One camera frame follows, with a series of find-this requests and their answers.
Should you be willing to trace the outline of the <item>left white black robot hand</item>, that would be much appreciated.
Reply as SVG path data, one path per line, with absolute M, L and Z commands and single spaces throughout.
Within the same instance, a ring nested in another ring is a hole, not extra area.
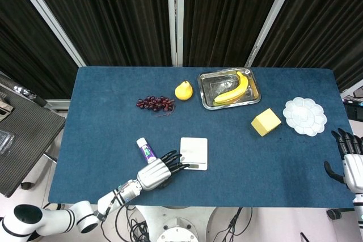
M 137 173 L 141 188 L 151 191 L 164 184 L 172 175 L 189 167 L 190 164 L 179 162 L 181 156 L 176 150 L 172 150 L 141 169 Z

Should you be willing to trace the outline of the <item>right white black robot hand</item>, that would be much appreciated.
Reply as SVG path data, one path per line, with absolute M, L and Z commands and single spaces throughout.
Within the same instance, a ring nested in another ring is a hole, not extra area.
M 335 173 L 328 161 L 324 161 L 324 169 L 328 176 L 347 188 L 354 194 L 363 194 L 363 137 L 358 137 L 338 128 L 331 131 L 334 137 L 341 161 L 344 175 Z

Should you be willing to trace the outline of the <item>purple and white tube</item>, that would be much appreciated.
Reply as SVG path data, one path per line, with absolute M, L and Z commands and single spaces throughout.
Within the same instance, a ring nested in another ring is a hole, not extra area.
M 150 147 L 150 145 L 148 144 L 147 140 L 144 137 L 139 138 L 136 141 L 136 143 L 148 164 L 157 160 L 157 157 L 153 152 L 153 149 Z

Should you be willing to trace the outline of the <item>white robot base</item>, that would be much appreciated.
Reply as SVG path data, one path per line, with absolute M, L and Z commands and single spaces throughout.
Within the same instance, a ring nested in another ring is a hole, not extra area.
M 210 206 L 137 205 L 147 223 L 150 242 L 207 242 Z

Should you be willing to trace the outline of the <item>blue table mat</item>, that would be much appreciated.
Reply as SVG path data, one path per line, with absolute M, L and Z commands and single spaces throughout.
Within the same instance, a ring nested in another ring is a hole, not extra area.
M 136 141 L 144 137 L 157 156 L 178 150 L 182 137 L 208 139 L 208 169 L 182 170 L 164 189 L 142 192 L 136 205 L 241 207 L 352 207 L 353 194 L 325 172 L 342 173 L 332 130 L 351 127 L 329 69 L 257 68 L 261 92 L 253 105 L 210 111 L 198 93 L 205 67 L 82 67 L 66 118 L 49 201 L 98 199 L 146 165 Z M 189 81 L 187 101 L 175 88 Z M 165 96 L 175 110 L 164 117 L 136 107 L 138 99 Z M 282 122 L 261 137 L 251 121 L 270 108 L 283 117 L 285 103 L 310 98 L 324 109 L 325 130 L 300 135 Z

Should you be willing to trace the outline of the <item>black device with buttons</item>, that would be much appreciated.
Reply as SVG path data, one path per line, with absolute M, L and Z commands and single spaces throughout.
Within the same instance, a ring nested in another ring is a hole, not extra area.
M 363 101 L 342 99 L 348 119 L 363 122 Z

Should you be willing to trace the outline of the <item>dark red grape bunch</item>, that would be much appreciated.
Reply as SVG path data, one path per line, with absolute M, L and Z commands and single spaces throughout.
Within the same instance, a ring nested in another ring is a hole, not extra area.
M 152 111 L 156 117 L 164 117 L 175 110 L 175 100 L 165 96 L 147 96 L 144 99 L 138 99 L 136 107 Z

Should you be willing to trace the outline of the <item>yellow pear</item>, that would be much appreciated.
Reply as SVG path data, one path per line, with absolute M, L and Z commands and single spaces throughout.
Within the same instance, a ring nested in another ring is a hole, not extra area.
M 185 80 L 175 88 L 175 96 L 181 101 L 187 101 L 192 95 L 193 88 L 189 81 Z

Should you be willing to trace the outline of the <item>yellow cube block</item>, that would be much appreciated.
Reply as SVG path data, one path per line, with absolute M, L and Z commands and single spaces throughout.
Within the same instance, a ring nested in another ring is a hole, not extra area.
M 277 128 L 280 124 L 281 120 L 270 108 L 257 115 L 251 122 L 252 127 L 261 137 Z

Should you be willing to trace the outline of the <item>steel rectangular tray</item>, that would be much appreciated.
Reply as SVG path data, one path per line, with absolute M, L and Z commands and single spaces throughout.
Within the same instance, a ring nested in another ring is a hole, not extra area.
M 200 74 L 198 84 L 202 104 L 210 111 L 256 104 L 261 99 L 254 74 L 246 67 Z M 227 92 L 235 92 L 237 96 L 228 101 L 216 101 L 217 96 Z

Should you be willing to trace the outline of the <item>yellow banana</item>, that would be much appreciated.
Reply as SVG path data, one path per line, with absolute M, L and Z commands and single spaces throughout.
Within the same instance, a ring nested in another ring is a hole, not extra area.
M 242 95 L 244 95 L 244 93 L 246 92 L 247 87 L 248 87 L 248 78 L 246 76 L 244 76 L 240 71 L 237 71 L 236 75 L 238 76 L 238 79 L 239 79 L 238 86 L 231 91 L 218 95 L 214 99 L 214 103 L 217 103 L 217 104 L 228 103 L 228 102 L 234 101 L 234 100 L 240 98 Z

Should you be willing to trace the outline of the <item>black pleated curtain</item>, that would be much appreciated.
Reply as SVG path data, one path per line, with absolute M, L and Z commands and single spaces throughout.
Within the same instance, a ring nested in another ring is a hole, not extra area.
M 184 0 L 183 66 L 243 67 L 275 0 Z
M 285 0 L 254 67 L 325 68 L 345 91 L 363 80 L 363 0 Z
M 44 99 L 69 99 L 78 67 L 30 0 L 0 0 L 0 71 Z
M 168 0 L 44 0 L 88 66 L 171 66 Z

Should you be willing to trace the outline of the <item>clear plastic package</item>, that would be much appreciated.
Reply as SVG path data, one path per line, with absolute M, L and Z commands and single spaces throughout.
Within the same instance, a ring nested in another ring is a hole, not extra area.
M 13 133 L 0 130 L 0 155 L 6 155 L 10 151 L 14 139 Z

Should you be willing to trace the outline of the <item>grey aluminium frame rail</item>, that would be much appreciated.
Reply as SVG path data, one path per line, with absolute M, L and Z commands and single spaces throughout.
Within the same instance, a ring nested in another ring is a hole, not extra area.
M 48 99 L 45 107 L 53 111 L 68 111 L 70 107 L 69 99 Z

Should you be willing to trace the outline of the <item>grey aluminium frame post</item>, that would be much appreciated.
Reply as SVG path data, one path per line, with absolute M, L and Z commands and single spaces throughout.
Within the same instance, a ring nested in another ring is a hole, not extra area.
M 264 24 L 256 38 L 256 41 L 250 51 L 250 54 L 247 58 L 246 63 L 244 64 L 245 67 L 251 67 L 257 54 L 260 52 L 261 47 L 263 46 L 278 14 L 280 13 L 284 3 L 286 0 L 274 0 L 269 13 L 264 21 Z
M 183 66 L 184 0 L 168 0 L 170 47 L 172 66 Z
M 87 66 L 45 0 L 29 0 L 78 67 Z

